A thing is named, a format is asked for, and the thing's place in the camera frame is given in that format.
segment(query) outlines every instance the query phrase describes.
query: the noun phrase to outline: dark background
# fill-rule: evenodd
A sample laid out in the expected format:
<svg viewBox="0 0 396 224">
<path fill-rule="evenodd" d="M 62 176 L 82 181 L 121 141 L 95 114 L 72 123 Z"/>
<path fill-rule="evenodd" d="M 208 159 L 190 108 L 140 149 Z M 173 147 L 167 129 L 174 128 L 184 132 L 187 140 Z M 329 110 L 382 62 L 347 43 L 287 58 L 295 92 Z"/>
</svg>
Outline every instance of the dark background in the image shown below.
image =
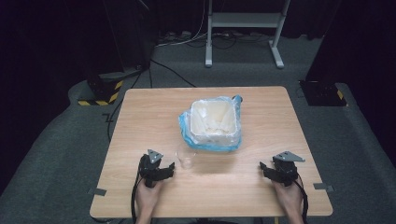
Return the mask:
<svg viewBox="0 0 396 224">
<path fill-rule="evenodd" d="M 0 3 L 2 192 L 41 131 L 69 106 L 67 93 L 73 85 L 87 77 L 127 69 L 111 29 L 112 18 L 106 14 L 106 1 L 84 1 L 90 10 L 81 10 L 81 5 L 76 7 L 77 2 Z M 150 3 L 154 4 L 159 34 L 198 32 L 202 0 Z M 279 11 L 282 5 L 276 0 L 214 1 L 214 11 L 272 12 Z M 347 83 L 393 164 L 396 163 L 394 5 L 390 0 L 291 1 L 282 32 L 282 36 L 289 38 L 301 35 L 322 38 L 334 18 L 307 78 Z M 79 11 L 78 15 L 87 19 L 77 17 L 73 11 Z M 89 19 L 96 24 L 95 30 L 78 29 Z M 205 30 L 206 20 L 201 33 Z M 103 53 L 98 55 L 92 49 Z"/>
</svg>

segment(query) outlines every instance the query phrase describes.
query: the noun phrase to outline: plastic bag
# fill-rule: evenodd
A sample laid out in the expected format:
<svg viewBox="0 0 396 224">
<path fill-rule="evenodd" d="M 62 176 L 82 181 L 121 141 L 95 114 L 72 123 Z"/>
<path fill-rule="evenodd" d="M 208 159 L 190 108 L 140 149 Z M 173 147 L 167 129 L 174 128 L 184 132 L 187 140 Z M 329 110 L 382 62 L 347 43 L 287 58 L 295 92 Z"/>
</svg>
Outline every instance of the plastic bag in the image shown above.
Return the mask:
<svg viewBox="0 0 396 224">
<path fill-rule="evenodd" d="M 242 97 L 235 95 L 202 99 L 179 117 L 181 135 L 192 148 L 210 151 L 232 151 L 242 142 Z"/>
</svg>

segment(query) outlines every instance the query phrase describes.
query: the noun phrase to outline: gray carpet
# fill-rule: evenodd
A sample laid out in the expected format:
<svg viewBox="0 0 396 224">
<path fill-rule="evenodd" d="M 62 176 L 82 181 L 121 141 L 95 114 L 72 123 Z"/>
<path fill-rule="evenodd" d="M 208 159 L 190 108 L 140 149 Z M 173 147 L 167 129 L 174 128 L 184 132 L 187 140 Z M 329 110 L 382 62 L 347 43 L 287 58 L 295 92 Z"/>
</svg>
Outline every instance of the gray carpet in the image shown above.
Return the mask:
<svg viewBox="0 0 396 224">
<path fill-rule="evenodd" d="M 205 68 L 205 48 L 160 47 L 152 59 L 197 87 L 286 87 L 323 182 L 335 188 L 329 192 L 333 214 L 310 217 L 309 223 L 395 223 L 395 168 L 347 85 L 337 84 L 348 102 L 346 107 L 308 106 L 300 89 L 298 80 L 305 78 L 320 41 L 281 38 L 278 48 L 285 63 L 281 70 L 276 68 L 266 41 L 214 48 L 210 69 Z M 215 40 L 218 48 L 231 44 Z M 152 88 L 190 86 L 156 63 L 151 64 L 150 73 Z M 109 145 L 106 114 L 113 113 L 136 79 L 124 79 L 114 105 L 77 105 L 77 98 L 87 88 L 85 82 L 70 90 L 71 105 L 36 139 L 1 196 L 0 223 L 95 223 L 90 217 L 93 196 L 87 191 L 96 187 Z M 150 88 L 150 83 L 149 71 L 145 71 L 134 88 Z M 271 218 L 262 221 L 274 223 Z"/>
</svg>

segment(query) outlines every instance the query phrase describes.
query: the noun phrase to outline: wooden table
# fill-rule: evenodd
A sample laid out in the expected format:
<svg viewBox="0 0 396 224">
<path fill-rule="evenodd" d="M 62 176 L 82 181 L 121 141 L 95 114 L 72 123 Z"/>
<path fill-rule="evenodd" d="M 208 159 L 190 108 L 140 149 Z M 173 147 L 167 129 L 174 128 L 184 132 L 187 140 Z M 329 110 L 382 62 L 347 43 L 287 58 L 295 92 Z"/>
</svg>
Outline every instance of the wooden table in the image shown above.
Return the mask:
<svg viewBox="0 0 396 224">
<path fill-rule="evenodd" d="M 233 152 L 199 150 L 191 169 L 182 169 L 175 149 L 184 143 L 178 116 L 192 102 L 217 96 L 243 97 L 242 144 Z M 136 89 L 125 93 L 95 195 L 92 217 L 131 217 L 131 192 L 137 166 L 151 148 L 161 152 L 161 168 L 176 163 L 174 177 L 165 180 L 154 217 L 279 217 L 271 181 L 259 162 L 283 151 L 303 157 L 296 162 L 309 198 L 309 216 L 332 213 L 327 192 L 304 138 L 290 98 L 283 87 Z"/>
</svg>

